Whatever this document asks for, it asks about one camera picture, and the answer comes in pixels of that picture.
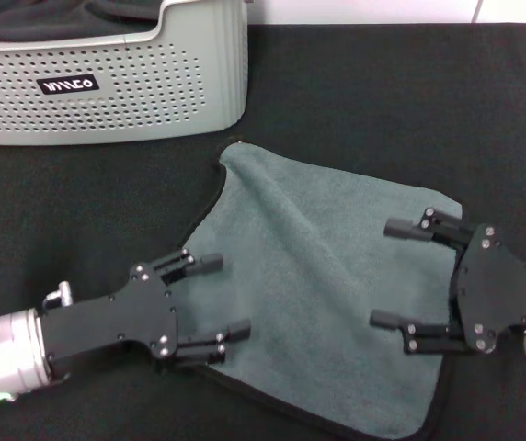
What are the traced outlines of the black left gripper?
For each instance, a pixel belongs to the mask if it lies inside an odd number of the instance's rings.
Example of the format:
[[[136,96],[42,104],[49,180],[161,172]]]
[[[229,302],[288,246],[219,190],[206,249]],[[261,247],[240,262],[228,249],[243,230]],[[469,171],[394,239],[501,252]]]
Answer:
[[[152,266],[134,267],[128,283],[115,293],[45,312],[40,329],[51,372],[73,372],[84,356],[125,342],[145,347],[157,360],[172,357],[173,366],[223,363],[229,344],[250,337],[250,321],[178,337],[176,307],[167,286],[222,269],[221,254],[195,257],[180,249],[154,260]]]

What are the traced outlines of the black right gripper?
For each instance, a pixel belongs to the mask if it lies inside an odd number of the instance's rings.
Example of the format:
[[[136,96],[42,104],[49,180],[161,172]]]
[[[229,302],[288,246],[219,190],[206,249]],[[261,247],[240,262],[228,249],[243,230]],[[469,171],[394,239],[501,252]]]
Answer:
[[[464,339],[470,349],[489,353],[501,333],[526,333],[526,261],[505,245],[499,228],[480,224],[475,229],[429,207],[418,223],[389,218],[384,235],[465,250],[456,279],[463,327],[457,321],[423,323],[388,311],[371,312],[371,327],[399,331],[406,354],[463,354]]]

